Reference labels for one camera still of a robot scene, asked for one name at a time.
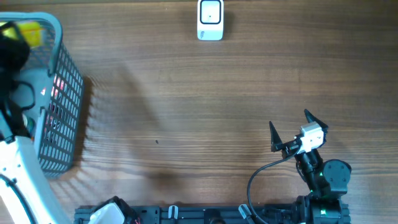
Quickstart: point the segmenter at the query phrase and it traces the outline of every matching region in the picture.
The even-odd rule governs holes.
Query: wooden surface
[[[131,205],[246,203],[250,175],[280,159],[268,121],[289,141],[307,108],[330,127],[324,160],[353,168],[343,197],[353,223],[397,223],[397,2],[227,1],[219,42],[197,40],[196,6],[2,8],[57,16],[85,76],[75,166],[50,181],[68,214],[113,195]],[[255,203],[307,193],[294,161],[252,186]]]

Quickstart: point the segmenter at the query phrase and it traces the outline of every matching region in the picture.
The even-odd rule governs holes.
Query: gray plastic basket
[[[45,44],[31,49],[29,59],[16,79],[27,81],[35,88],[36,105],[25,115],[36,123],[34,147],[44,174],[58,177],[73,162],[84,92],[83,78],[62,43],[62,27],[53,15],[0,12],[0,21],[37,21],[45,30]],[[16,96],[13,100],[26,105],[29,90],[19,92],[21,97]]]

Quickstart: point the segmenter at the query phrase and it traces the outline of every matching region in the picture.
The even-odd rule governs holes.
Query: white rectangular object
[[[221,40],[224,32],[223,0],[198,1],[198,39]]]

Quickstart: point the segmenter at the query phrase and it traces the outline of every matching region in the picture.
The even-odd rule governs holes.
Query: yellow object
[[[16,22],[22,36],[25,38],[26,42],[30,47],[38,47],[44,44],[43,42],[43,32],[44,29],[40,27],[38,22]],[[17,34],[14,28],[9,28],[4,30],[3,35],[11,39],[17,40]]]

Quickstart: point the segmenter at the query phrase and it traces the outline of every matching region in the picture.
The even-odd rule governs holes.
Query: basket handle
[[[55,31],[54,47],[49,60],[49,76],[55,73],[58,55],[60,53],[62,43],[62,25],[60,21],[53,15],[46,12],[0,12],[0,21],[47,21]]]

